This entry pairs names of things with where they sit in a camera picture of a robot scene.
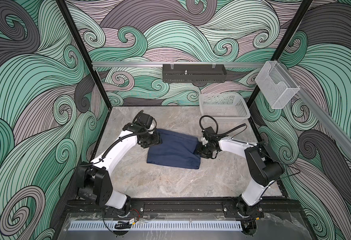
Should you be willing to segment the dark blue denim trousers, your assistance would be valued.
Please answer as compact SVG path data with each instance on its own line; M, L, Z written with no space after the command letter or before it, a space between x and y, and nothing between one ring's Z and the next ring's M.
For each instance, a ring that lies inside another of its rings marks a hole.
M195 153L199 143L198 138L169 130L158 129L157 131L161 144L149 148L146 160L148 164L199 169L201 157Z

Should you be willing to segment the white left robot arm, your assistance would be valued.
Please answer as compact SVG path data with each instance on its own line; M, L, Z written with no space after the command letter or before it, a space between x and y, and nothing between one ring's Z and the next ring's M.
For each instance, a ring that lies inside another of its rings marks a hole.
M99 207L129 211L129 197L113 189L111 175L117 164L136 145L142 148L161 144L155 124L140 126L128 123L118 138L90 163L81 163L76 172L78 197Z

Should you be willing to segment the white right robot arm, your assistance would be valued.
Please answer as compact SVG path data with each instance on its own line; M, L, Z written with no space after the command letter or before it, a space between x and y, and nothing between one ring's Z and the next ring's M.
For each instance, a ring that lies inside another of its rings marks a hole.
M202 138L195 149L195 153L205 159L214 159L214 152L229 152L246 159L251 179L238 197L236 208L241 217L261 218L263 212L259 203L263 194L284 173L273 150L268 145L243 142L232 137L219 140Z

